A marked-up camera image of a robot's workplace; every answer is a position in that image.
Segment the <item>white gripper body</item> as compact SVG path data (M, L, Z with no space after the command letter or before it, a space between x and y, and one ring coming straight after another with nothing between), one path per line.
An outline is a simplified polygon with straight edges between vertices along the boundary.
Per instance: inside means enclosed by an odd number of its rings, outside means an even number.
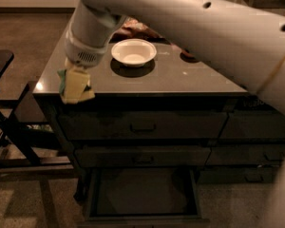
M107 27L80 28L75 33L74 27L70 26L66 31L66 57L75 66L95 67L104 57L107 47Z

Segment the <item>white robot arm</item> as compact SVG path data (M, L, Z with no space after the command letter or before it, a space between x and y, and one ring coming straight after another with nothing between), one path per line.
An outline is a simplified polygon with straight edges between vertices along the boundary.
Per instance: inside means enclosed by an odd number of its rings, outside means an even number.
M224 0L79 0L66 32L66 67L100 60L133 17L285 116L285 14Z

